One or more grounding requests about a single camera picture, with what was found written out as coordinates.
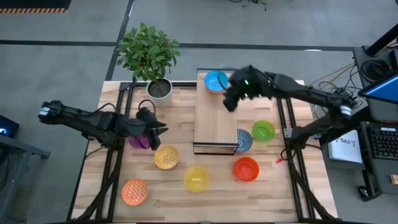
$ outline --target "green bowl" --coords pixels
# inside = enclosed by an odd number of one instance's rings
[[[257,141],[271,141],[275,137],[275,127],[268,121],[257,121],[253,126],[253,138]]]

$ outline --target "orange mesh ball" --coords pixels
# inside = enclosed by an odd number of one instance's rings
[[[122,189],[122,198],[128,205],[136,206],[145,202],[148,197],[148,185],[142,179],[127,181]]]

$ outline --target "black keyboard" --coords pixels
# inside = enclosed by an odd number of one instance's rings
[[[398,132],[371,130],[374,157],[398,160]]]

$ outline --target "gray floor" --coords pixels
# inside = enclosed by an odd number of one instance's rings
[[[0,15],[0,39],[116,41],[128,0],[73,0],[66,14]],[[398,21],[394,0],[266,0],[261,5],[227,0],[136,0],[127,26],[141,21],[183,43],[326,45],[370,44]],[[112,56],[112,47],[0,45],[0,114],[21,124],[17,138],[52,151],[32,160],[12,214],[28,223],[66,219],[87,141],[64,126],[39,123],[43,101],[93,110]],[[194,80],[198,68],[247,64],[280,72],[306,83],[353,61],[350,52],[291,50],[180,49],[171,80]],[[113,80],[130,80],[116,67]],[[346,78],[336,80],[344,85]],[[357,170],[327,164],[340,218],[354,222],[396,223],[398,196],[362,202]]]

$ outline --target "blue bowl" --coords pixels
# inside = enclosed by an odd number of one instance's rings
[[[246,152],[253,145],[253,138],[246,130],[238,129],[238,148],[236,152]]]
[[[228,76],[222,71],[209,72],[205,76],[205,86],[210,91],[223,91],[228,86]]]

